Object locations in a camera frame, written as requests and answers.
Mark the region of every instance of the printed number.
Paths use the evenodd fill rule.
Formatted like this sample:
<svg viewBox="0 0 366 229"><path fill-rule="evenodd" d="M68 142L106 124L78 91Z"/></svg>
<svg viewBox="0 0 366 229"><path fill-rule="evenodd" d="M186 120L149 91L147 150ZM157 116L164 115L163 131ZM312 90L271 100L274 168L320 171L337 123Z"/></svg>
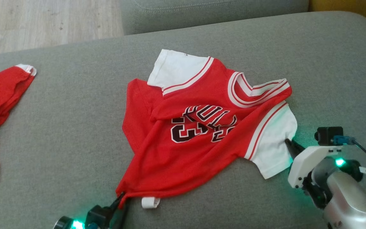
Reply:
<svg viewBox="0 0 366 229"><path fill-rule="evenodd" d="M237 123L237 117L235 115L233 116L233 120L230 124L226 125L219 123L223 116L230 112L229 110L223 110L222 107L212 105L204 106L201 109L199 109L199 107L200 106L187 107L184 113L182 113L182 117L172 119L172 123L176 124L170 129L172 140L174 142L187 142L197 135L206 134L209 129L212 129L214 131L211 142L219 142L229 132L231 132L232 129L234 129L235 124ZM197 116L197 118L203 122L208 121L209 119L211 119L211 117L215 115L217 115L217 117L209 122L207 126L205 126L202 123L197 122L196 119L193 118L191 115ZM197 127L186 129L186 119L188 119L190 123L196 122Z"/></svg>
<svg viewBox="0 0 366 229"><path fill-rule="evenodd" d="M172 119L172 123L182 123L179 125L175 125L170 129L172 140L176 143L187 142L188 140L194 138L196 135L203 135L208 132L208 128L201 123L197 123L197 128L186 129L184 121L184 117Z"/></svg>
<svg viewBox="0 0 366 229"><path fill-rule="evenodd" d="M232 129L234 129L235 126L231 126L227 129L220 129L213 133L213 139L211 142L219 142L221 141L229 132L231 132Z"/></svg>

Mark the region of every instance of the sleeve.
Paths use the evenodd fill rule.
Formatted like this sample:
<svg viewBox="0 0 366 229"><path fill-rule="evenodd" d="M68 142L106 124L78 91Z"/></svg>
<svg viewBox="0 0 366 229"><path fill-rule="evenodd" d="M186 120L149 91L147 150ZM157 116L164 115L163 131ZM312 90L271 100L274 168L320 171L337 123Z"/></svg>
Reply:
<svg viewBox="0 0 366 229"><path fill-rule="evenodd" d="M160 87L162 91L169 87L181 86L211 64L210 59L211 57L197 57L162 49L149 76L148 85Z"/></svg>
<svg viewBox="0 0 366 229"><path fill-rule="evenodd" d="M161 91L145 81L135 79L128 84L122 130L135 154L154 125L151 112L161 99Z"/></svg>
<svg viewBox="0 0 366 229"><path fill-rule="evenodd" d="M250 159L265 179L290 166L292 161L285 139L292 140L296 129L296 118L286 103L276 115L267 120L266 126L260 132L261 139L255 145L256 151Z"/></svg>

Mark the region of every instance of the red basketball jersey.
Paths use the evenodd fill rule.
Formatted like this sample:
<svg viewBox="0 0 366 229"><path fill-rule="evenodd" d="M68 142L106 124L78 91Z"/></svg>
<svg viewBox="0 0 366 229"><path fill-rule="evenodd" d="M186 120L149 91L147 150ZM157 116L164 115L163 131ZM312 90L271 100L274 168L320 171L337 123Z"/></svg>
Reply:
<svg viewBox="0 0 366 229"><path fill-rule="evenodd" d="M171 197L209 181L238 157L264 178L288 168L297 123L286 79L250 86L212 57L162 50L148 82L127 89L123 131L135 155L116 193Z"/></svg>

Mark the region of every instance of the gray fabric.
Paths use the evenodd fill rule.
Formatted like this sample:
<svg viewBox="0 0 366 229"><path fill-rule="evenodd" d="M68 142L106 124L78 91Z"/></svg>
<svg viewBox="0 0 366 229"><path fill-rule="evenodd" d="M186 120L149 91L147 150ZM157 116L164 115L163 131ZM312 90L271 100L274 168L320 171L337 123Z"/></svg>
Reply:
<svg viewBox="0 0 366 229"><path fill-rule="evenodd" d="M126 35L307 12L308 0L122 0Z"/></svg>
<svg viewBox="0 0 366 229"><path fill-rule="evenodd" d="M366 19L317 12L248 19L12 52L0 71L31 64L38 75L0 127L0 228L51 228L109 205L133 156L121 130L127 83L147 79L162 48L219 58L252 85L287 78L296 140L316 145L319 126L343 126L366 147ZM346 147L346 158L366 156ZM288 171L264 180L238 159L207 184L165 198L133 199L126 228L322 229L321 211L290 188ZM362 181L366 190L366 176Z"/></svg>

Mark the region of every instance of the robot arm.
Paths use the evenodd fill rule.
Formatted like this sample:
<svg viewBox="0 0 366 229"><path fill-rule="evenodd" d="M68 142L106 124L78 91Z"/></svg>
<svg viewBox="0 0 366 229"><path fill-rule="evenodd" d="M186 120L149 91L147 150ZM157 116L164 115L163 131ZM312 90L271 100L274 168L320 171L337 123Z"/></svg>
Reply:
<svg viewBox="0 0 366 229"><path fill-rule="evenodd" d="M324 211L329 229L366 229L366 193L358 184L366 168L356 160L334 159L342 149L332 141L334 136L342 136L342 128L336 130L338 133L329 128L318 129L322 146L305 149L286 140L293 158L288 182L293 188L302 188Z"/></svg>
<svg viewBox="0 0 366 229"><path fill-rule="evenodd" d="M129 208L129 200L126 200L124 208L118 209L124 194L119 195L108 207L94 206L87 213L84 223L63 216L55 223L53 229L122 229Z"/></svg>

